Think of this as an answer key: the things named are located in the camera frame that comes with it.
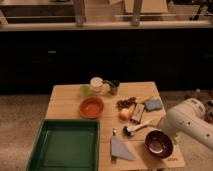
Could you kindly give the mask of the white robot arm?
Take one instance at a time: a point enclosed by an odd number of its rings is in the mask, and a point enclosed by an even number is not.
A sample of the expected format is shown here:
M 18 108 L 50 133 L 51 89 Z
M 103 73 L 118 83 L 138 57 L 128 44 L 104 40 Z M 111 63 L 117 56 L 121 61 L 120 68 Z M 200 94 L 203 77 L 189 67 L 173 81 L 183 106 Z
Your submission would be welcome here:
M 183 132 L 213 151 L 213 125 L 204 120 L 205 112 L 201 101 L 189 98 L 168 109 L 157 127 L 170 138 Z

